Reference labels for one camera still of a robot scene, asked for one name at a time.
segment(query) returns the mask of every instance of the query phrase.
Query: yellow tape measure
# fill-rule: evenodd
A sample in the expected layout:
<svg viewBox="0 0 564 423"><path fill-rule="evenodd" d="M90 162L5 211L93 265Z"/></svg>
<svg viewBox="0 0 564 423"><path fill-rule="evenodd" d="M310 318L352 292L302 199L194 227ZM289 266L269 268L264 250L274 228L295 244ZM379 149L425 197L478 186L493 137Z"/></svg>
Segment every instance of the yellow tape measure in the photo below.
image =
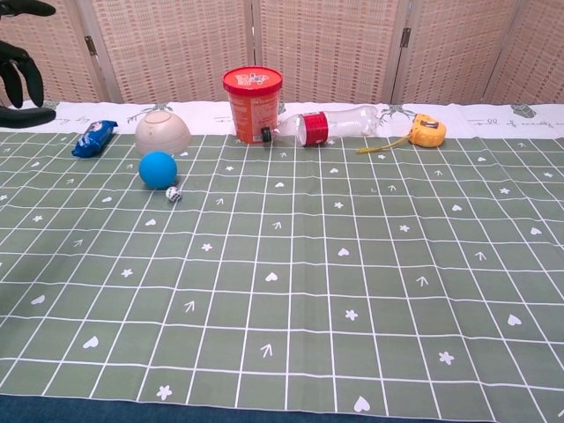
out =
<svg viewBox="0 0 564 423"><path fill-rule="evenodd" d="M410 143L419 145L421 147L438 147L444 142L445 135L447 134L447 127L444 123L437 121L429 115L423 115L422 113L417 113L413 119L412 128L404 137L398 139L398 141L383 145L382 147L368 147L360 148L357 150L358 154L364 154L367 152L379 152L388 148L393 148L396 145L400 145L405 140L409 140Z"/></svg>

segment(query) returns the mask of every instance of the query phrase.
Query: white star print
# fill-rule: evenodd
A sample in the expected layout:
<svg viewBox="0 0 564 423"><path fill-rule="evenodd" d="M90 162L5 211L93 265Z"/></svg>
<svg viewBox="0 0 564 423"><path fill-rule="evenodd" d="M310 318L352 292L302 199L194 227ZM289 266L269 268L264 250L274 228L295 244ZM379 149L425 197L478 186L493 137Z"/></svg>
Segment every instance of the white star print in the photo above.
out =
<svg viewBox="0 0 564 423"><path fill-rule="evenodd" d="M354 322L354 319L356 319L359 315L357 315L354 310L346 310L345 311L345 318L347 319L351 319Z"/></svg>
<svg viewBox="0 0 564 423"><path fill-rule="evenodd" d="M157 392L157 397L160 397L161 400L167 399L169 395L173 395L173 391L170 390L170 386L159 386L159 392Z"/></svg>
<svg viewBox="0 0 564 423"><path fill-rule="evenodd" d="M452 355L449 354L448 351L439 352L439 356L439 361L441 363L447 363L448 366L450 366L451 361L455 359Z"/></svg>

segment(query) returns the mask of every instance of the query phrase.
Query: clear plastic bottle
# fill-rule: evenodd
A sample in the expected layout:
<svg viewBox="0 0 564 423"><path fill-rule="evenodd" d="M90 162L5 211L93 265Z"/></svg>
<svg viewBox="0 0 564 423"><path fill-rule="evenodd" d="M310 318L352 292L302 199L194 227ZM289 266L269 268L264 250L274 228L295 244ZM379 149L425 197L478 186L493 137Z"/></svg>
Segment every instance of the clear plastic bottle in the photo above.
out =
<svg viewBox="0 0 564 423"><path fill-rule="evenodd" d="M297 114L275 130L263 130L265 137L296 137L304 147L338 137L372 137L378 128L378 110L360 106L349 110Z"/></svg>

